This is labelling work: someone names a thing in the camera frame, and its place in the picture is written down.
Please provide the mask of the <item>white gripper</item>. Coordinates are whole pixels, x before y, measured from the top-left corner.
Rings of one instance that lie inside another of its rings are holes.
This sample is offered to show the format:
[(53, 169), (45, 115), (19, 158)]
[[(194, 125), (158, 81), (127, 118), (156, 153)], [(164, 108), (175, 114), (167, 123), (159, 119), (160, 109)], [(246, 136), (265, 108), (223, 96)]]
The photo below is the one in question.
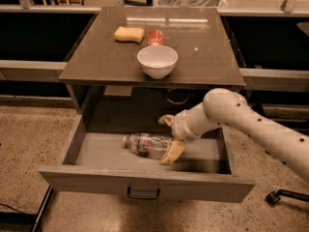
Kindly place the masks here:
[(192, 115), (188, 110), (178, 113), (175, 117), (170, 114), (161, 116), (158, 122), (161, 125), (171, 127), (171, 133), (177, 140), (172, 140), (168, 143), (167, 150), (160, 163), (163, 165), (172, 164), (177, 160), (184, 151), (184, 142), (191, 143), (201, 137), (189, 127), (189, 120)]

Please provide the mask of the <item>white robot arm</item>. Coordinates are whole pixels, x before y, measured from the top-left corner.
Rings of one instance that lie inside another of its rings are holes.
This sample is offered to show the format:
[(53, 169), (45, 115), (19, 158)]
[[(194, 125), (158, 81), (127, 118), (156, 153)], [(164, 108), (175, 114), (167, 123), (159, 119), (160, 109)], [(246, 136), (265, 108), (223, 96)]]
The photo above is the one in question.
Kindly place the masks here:
[(177, 115), (163, 115), (158, 122), (169, 126), (173, 137), (185, 143), (229, 126), (249, 136), (296, 175), (309, 181), (309, 137), (258, 114), (236, 92), (212, 89), (201, 103)]

